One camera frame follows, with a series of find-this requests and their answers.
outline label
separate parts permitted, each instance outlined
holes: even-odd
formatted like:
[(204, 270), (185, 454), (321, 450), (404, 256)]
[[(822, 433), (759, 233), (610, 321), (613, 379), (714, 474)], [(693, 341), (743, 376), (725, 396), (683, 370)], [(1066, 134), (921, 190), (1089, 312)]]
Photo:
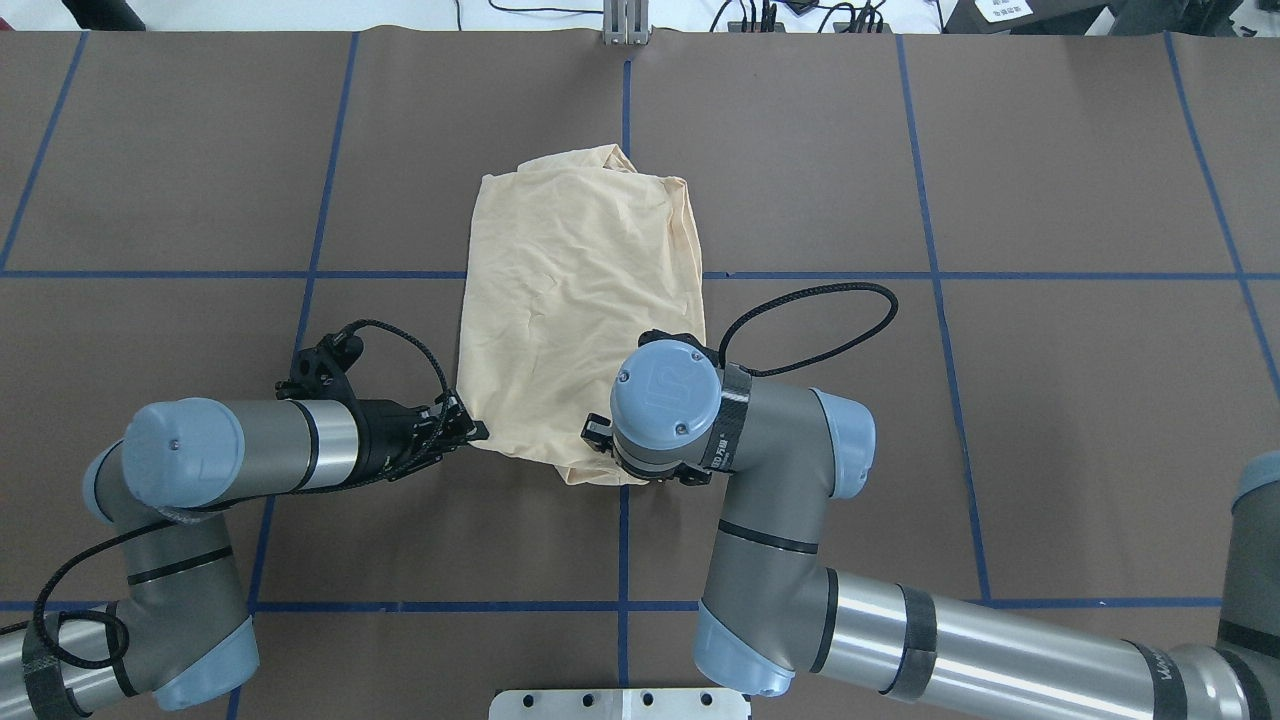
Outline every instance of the label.
[(975, 0), (988, 23), (1000, 23), (1032, 14), (1027, 0)]

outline wrinkled fabric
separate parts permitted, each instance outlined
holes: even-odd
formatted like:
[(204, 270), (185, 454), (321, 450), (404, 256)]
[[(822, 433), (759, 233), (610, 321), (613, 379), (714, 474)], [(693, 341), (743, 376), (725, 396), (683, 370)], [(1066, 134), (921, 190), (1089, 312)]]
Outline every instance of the wrinkled fabric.
[(616, 145), (486, 176), (471, 218), (458, 392), (490, 439), (568, 484), (637, 483), (579, 437), (641, 332), (704, 338), (703, 260), (680, 178)]

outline blue tape line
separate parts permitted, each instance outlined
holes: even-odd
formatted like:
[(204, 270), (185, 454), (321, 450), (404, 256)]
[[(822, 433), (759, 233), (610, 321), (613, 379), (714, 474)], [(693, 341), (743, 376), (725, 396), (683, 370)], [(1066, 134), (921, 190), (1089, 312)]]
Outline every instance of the blue tape line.
[(271, 515), (275, 514), (275, 498), (268, 497), (262, 503), (262, 521), (257, 528), (257, 547), (253, 551), (253, 571), (248, 580), (248, 612), (257, 611), (257, 594), (262, 589), (262, 568), (266, 565), (266, 543), (271, 537)]
[(5, 278), (35, 279), (302, 279), (306, 270), (5, 270)]
[(338, 154), (342, 151), (342, 127), (347, 119), (347, 100), (351, 97), (351, 77), (356, 70), (356, 50), (360, 47), (360, 33), (351, 33), (351, 47), (347, 50), (347, 74), (342, 81), (342, 97), (338, 100), (338, 119), (333, 126), (333, 145), (329, 149), (329, 169), (324, 176), (324, 191), (320, 193), (320, 214), (316, 218), (316, 238), (311, 246), (311, 263), (307, 265), (307, 287), (302, 293), (302, 313), (298, 320), (298, 333), (293, 341), (293, 351), (302, 347), (311, 316), (311, 296), (316, 284), (316, 269), (320, 265), (320, 250), (324, 246), (324, 228), (329, 219), (329, 199), (333, 195), (333, 178), (338, 173)]
[[(968, 600), (973, 605), (996, 610), (1107, 610), (1116, 607), (1221, 607), (1222, 598), (1208, 596), (1187, 597), (1032, 597)], [(33, 602), (0, 601), (0, 612), (31, 612)], [(106, 605), (105, 600), (59, 601), (47, 603), (49, 610), (88, 610)], [(696, 612), (696, 600), (640, 600), (626, 603), (627, 612)], [(617, 612), (612, 600), (547, 600), (497, 602), (259, 602), (264, 614), (449, 614), (449, 612)]]
[(260, 602), (259, 612), (617, 612), (618, 603), (547, 600), (498, 602)]
[(465, 281), (466, 270), (316, 270), (315, 277), (323, 279), (353, 279), (353, 281), (379, 281), (379, 279), (429, 279), (429, 281)]
[(81, 56), (84, 55), (84, 44), (88, 42), (88, 31), (82, 32), (76, 42), (76, 53), (72, 54), (72, 64), (67, 68), (67, 77), (63, 78), (63, 88), (58, 91), (58, 101), (54, 102), (54, 111), (49, 114), (49, 124), (45, 126), (45, 135), (40, 138), (36, 149), (36, 159), (31, 163), (31, 173), (27, 174), (27, 184), (22, 188), (18, 199), (18, 208), (13, 211), (13, 220), (9, 223), (9, 234), (4, 238), (4, 249), (0, 249), (0, 270), (9, 263), (9, 254), (18, 241), (18, 228), (22, 225), (22, 217), (27, 213), (27, 202), (31, 201), (31, 192), (36, 188), (36, 177), (40, 167), (45, 163), (45, 152), (49, 151), (49, 142), (54, 138), (54, 128), (58, 127), (58, 118), (63, 114), (63, 105), (67, 104), (67, 95), (72, 90), (72, 81), (76, 78), (76, 68), (79, 67)]
[(902, 76), (902, 101), (906, 106), (906, 128), (911, 137), (911, 160), (915, 164), (915, 188), (920, 196), (920, 218), (924, 222), (924, 245), (929, 251), (929, 273), (933, 281), (933, 302), (938, 313), (938, 328), (942, 332), (942, 357), (947, 369), (947, 386), (951, 388), (951, 415), (960, 437), (960, 454), (964, 460), (965, 491), (969, 495), (969, 527), (973, 534), (973, 557), (978, 569), (978, 591), (983, 600), (991, 598), (991, 579), (987, 574), (987, 551), (982, 543), (982, 518), (978, 515), (978, 491), (973, 482), (973, 462), (969, 457), (969, 438), (964, 429), (964, 410), (960, 406), (960, 383), (956, 379), (955, 357), (951, 352), (951, 328), (947, 325), (946, 302), (942, 296), (942, 277), (938, 270), (938, 251), (933, 242), (933, 219), (929, 213), (929, 197), (924, 186), (924, 161), (920, 158), (920, 138), (915, 127), (915, 109), (911, 105), (911, 79), (906, 69), (906, 46), (901, 35), (897, 41), (897, 67)]
[[(1091, 273), (1091, 272), (991, 272), (940, 270), (945, 281), (1098, 281), (1098, 282), (1235, 282), (1236, 273)], [(0, 270), (12, 279), (306, 279), (308, 270)], [(465, 281), (466, 270), (316, 270), (317, 279), (428, 279)], [(1249, 281), (1280, 281), (1280, 273), (1244, 273)], [(932, 281), (933, 273), (918, 270), (708, 270), (704, 281)]]
[(632, 600), (627, 612), (698, 612), (696, 600)]
[(1208, 188), (1210, 201), (1213, 204), (1213, 213), (1217, 215), (1217, 225), (1222, 231), (1222, 241), (1226, 243), (1226, 252), (1231, 256), (1231, 266), (1235, 268), (1235, 277), (1240, 283), (1240, 293), (1244, 296), (1244, 306), (1249, 311), (1249, 322), (1253, 324), (1253, 333), (1258, 338), (1262, 348), (1262, 359), (1267, 364), (1267, 374), (1271, 375), (1271, 389), (1280, 398), (1280, 373), (1276, 372), (1275, 356), (1271, 354), (1271, 343), (1267, 342), (1267, 333), (1262, 328), (1258, 318), (1258, 309), (1253, 304), (1253, 292), (1249, 291), (1249, 282), (1244, 277), (1244, 265), (1240, 263), (1240, 252), (1235, 246), (1235, 237), (1231, 234), (1231, 225), (1226, 222), (1226, 211), (1222, 210), (1222, 199), (1217, 195), (1217, 183), (1213, 182), (1213, 173), (1210, 172), (1208, 160), (1204, 158), (1204, 147), (1199, 141), (1199, 132), (1196, 131), (1196, 120), (1192, 118), (1192, 108), (1187, 102), (1187, 90), (1183, 87), (1183, 73), (1178, 67), (1178, 54), (1174, 51), (1174, 36), (1165, 31), (1165, 51), (1169, 54), (1169, 67), (1174, 72), (1174, 86), (1178, 88), (1178, 102), (1183, 106), (1183, 119), (1187, 120), (1187, 132), (1190, 135), (1192, 147), (1196, 150), (1196, 160), (1199, 163), (1201, 173), (1204, 176), (1204, 186)]
[(1052, 597), (973, 600), (974, 605), (995, 610), (1106, 610), (1115, 607), (1221, 607), (1219, 597)]
[[(91, 610), (100, 605), (106, 605), (105, 600), (63, 600), (63, 601), (49, 601), (45, 603), (45, 610), (50, 612), (59, 612), (64, 610)], [(31, 614), (36, 609), (36, 603), (29, 600), (3, 600), (0, 601), (0, 612), (27, 612)]]
[(945, 281), (1234, 281), (1234, 273), (1024, 273), (940, 272)]
[(724, 272), (708, 270), (703, 273), (704, 281), (927, 281), (932, 275), (924, 272), (895, 272), (895, 270), (748, 270)]
[(631, 156), (631, 59), (622, 63), (622, 152)]
[[(298, 332), (293, 338), (293, 351), (302, 348), (306, 337), (307, 319), (311, 316), (311, 297), (315, 292), (316, 268), (320, 264), (320, 249), (324, 245), (325, 220), (329, 215), (329, 197), (333, 193), (333, 178), (338, 170), (338, 154), (342, 149), (342, 127), (347, 115), (347, 101), (351, 97), (351, 78), (356, 68), (356, 50), (360, 47), (360, 33), (351, 33), (351, 46), (347, 50), (347, 72), (342, 81), (342, 96), (338, 100), (338, 118), (333, 128), (333, 145), (329, 149), (329, 168), (325, 170), (324, 191), (320, 195), (320, 213), (316, 218), (316, 237), (311, 246), (311, 261), (307, 265), (307, 287), (302, 292), (302, 309), (298, 313)], [(262, 506), (262, 524), (257, 534), (257, 550), (253, 553), (253, 573), (250, 577), (248, 606), (250, 614), (259, 610), (259, 594), (262, 589), (262, 569), (266, 566), (266, 548), (271, 537), (271, 519), (275, 514), (275, 497), (266, 498)], [(232, 694), (227, 705), (227, 720), (236, 720), (239, 712), (239, 689)]]
[(630, 684), (631, 486), (618, 488), (618, 687)]
[(227, 720), (236, 720), (236, 716), (239, 715), (239, 691), (236, 688), (227, 698)]

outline metal bracket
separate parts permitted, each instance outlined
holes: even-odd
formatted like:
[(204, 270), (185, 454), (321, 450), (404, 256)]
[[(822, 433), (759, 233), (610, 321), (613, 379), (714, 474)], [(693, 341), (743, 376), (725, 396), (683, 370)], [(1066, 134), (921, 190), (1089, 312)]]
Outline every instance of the metal bracket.
[(649, 0), (604, 0), (604, 44), (648, 45)]
[(489, 720), (750, 720), (751, 702), (726, 688), (507, 691)]

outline black band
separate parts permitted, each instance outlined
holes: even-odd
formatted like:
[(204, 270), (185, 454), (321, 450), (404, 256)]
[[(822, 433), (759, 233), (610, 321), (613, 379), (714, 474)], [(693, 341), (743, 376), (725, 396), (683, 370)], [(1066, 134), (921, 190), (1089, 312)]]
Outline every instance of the black band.
[(733, 466), (733, 454), (737, 452), (737, 441), (741, 439), (742, 425), (746, 423), (751, 375), (732, 363), (724, 368), (723, 375), (721, 409), (712, 424), (707, 450), (703, 451), (703, 468), (727, 473)]
[(1187, 685), (1183, 683), (1183, 673), (1178, 664), (1162, 650), (1147, 647), (1142, 643), (1125, 641), (1138, 648), (1142, 659), (1147, 661), (1151, 671), (1151, 684), (1155, 688), (1155, 708), (1152, 720), (1187, 720)]
[[(106, 603), (106, 614), (115, 618), (115, 606), (119, 601), (113, 600)], [(120, 638), (115, 635), (115, 628), (110, 625), (104, 625), (106, 630), (106, 653), (109, 657), (115, 657), (120, 652)], [(133, 697), (138, 694), (138, 691), (133, 688), (133, 683), (129, 682), (129, 674), (124, 671), (124, 657), (116, 657), (115, 662), (111, 664), (111, 673), (115, 674), (115, 684), (120, 685), (120, 692), (124, 697)]]
[(1244, 705), (1249, 710), (1249, 720), (1271, 720), (1271, 701), (1267, 700), (1267, 691), (1253, 673), (1253, 667), (1249, 667), (1243, 657), (1229, 650), (1215, 647), (1213, 651), (1222, 656), (1222, 660), (1235, 673), (1235, 679), (1240, 682), (1240, 689), (1244, 691)]
[(192, 568), (209, 565), (210, 562), (215, 562), (218, 560), (221, 560), (223, 557), (230, 557), (230, 555), (232, 555), (232, 546), (228, 544), (224, 547), (219, 547), (215, 551), (206, 552), (204, 555), (197, 555), (195, 557), (188, 557), (178, 562), (170, 562), (169, 565), (165, 565), (163, 568), (156, 568), (155, 570), (147, 570), (145, 573), (136, 573), (133, 575), (129, 575), (129, 584), (137, 585), (140, 583), (146, 583), (150, 580), (155, 580), (157, 578), (164, 578), (166, 575), (173, 575), (174, 573), (182, 573), (183, 570), (191, 570)]
[(301, 413), (302, 416), (307, 419), (307, 432), (311, 434), (311, 457), (307, 459), (307, 471), (302, 474), (302, 479), (298, 484), (293, 486), (289, 492), (297, 492), (302, 489), (302, 486), (311, 482), (311, 475), (316, 473), (316, 464), (320, 461), (320, 428), (316, 428), (316, 419), (311, 416), (311, 411), (307, 410), (306, 405), (302, 405), (297, 400), (291, 400)]
[(938, 611), (929, 593), (906, 585), (897, 587), (902, 589), (902, 602), (906, 606), (906, 638), (902, 642), (897, 675), (881, 694), (915, 702), (929, 687), (933, 666), (938, 661)]
[(1217, 623), (1217, 639), (1234, 644), (1235, 647), (1252, 650), (1258, 655), (1266, 655), (1267, 657), (1280, 660), (1280, 637), (1272, 635), (1271, 633), (1263, 633), (1262, 630), (1236, 625), (1230, 620), (1220, 620)]
[(762, 533), (759, 530), (753, 530), (751, 528), (735, 525), (728, 520), (721, 520), (719, 529), (723, 533), (728, 533), (731, 536), (740, 537), (746, 541), (758, 542), (760, 544), (767, 544), (769, 547), (776, 547), (778, 550), (790, 550), (791, 552), (804, 552), (805, 555), (818, 553), (818, 543), (815, 542), (800, 542), (790, 538), (780, 538), (778, 536), (771, 536), (769, 533)]
[(836, 571), (827, 568), (827, 620), (822, 626), (822, 642), (818, 644), (818, 657), (813, 660), (810, 673), (822, 673), (822, 666), (827, 664), (831, 655), (831, 638), (836, 634), (836, 603), (840, 600), (840, 580)]
[[(58, 637), (61, 614), (54, 612), (40, 619), (49, 635)], [(27, 688), (27, 701), (36, 720), (78, 720), (88, 717), (76, 705), (76, 698), (63, 683), (63, 666), (36, 635), (35, 624), (27, 626), (22, 638), (22, 682)]]

